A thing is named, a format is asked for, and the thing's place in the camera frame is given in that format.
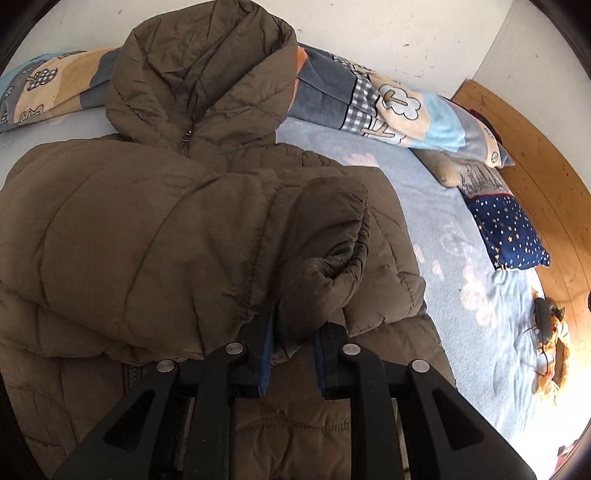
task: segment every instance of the jacket hood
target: jacket hood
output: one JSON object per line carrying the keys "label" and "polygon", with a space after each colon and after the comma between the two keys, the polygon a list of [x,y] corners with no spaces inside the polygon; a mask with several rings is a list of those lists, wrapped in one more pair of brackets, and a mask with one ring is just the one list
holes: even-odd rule
{"label": "jacket hood", "polygon": [[248,1],[159,15],[127,39],[107,116],[124,137],[191,158],[273,145],[293,98],[296,53],[293,29]]}

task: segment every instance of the zipper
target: zipper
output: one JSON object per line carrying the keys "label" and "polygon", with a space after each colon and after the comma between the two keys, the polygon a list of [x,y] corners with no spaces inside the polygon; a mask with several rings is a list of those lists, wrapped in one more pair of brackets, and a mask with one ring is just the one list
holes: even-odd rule
{"label": "zipper", "polygon": [[191,142],[191,135],[193,135],[193,131],[192,130],[187,130],[185,132],[185,135],[181,139],[182,145],[181,145],[181,151],[180,152],[185,157],[188,157],[189,156],[189,146],[190,146],[190,142]]}

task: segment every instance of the wooden bed frame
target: wooden bed frame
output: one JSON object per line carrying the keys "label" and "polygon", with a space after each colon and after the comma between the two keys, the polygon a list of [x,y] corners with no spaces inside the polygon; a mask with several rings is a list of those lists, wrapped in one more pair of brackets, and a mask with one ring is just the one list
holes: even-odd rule
{"label": "wooden bed frame", "polygon": [[550,253],[550,267],[537,268],[544,293],[566,308],[574,366],[591,366],[591,193],[558,149],[494,93],[468,80],[453,100],[484,115],[515,158],[501,174]]}

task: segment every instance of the gingham pattern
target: gingham pattern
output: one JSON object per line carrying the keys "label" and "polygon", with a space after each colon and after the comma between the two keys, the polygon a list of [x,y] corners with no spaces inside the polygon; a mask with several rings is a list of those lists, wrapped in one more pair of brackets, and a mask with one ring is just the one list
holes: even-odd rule
{"label": "gingham pattern", "polygon": [[347,116],[345,117],[345,121],[343,122],[343,125],[340,127],[340,129],[346,132],[360,134],[362,129],[369,128],[371,119],[372,117],[368,113],[357,110],[356,108],[353,108],[351,105],[349,105]]}
{"label": "gingham pattern", "polygon": [[369,128],[372,118],[378,115],[375,102],[378,101],[379,93],[363,74],[355,71],[353,73],[357,77],[357,82],[347,109],[347,116],[340,129],[361,133],[362,129]]}
{"label": "gingham pattern", "polygon": [[379,92],[374,88],[368,78],[358,72],[353,72],[357,77],[351,106],[371,116],[378,116],[375,102],[378,101]]}

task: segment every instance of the brown puffer jacket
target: brown puffer jacket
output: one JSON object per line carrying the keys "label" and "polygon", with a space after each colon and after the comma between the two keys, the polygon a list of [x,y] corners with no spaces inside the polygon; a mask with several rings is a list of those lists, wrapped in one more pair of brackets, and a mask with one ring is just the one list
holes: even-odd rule
{"label": "brown puffer jacket", "polygon": [[[277,358],[326,320],[453,382],[398,198],[375,168],[275,145],[296,36],[247,0],[133,30],[108,117],[128,141],[39,146],[0,192],[0,369],[51,475],[124,394],[125,364],[202,358],[280,299]],[[349,409],[310,348],[238,404],[239,479],[346,479]]]}

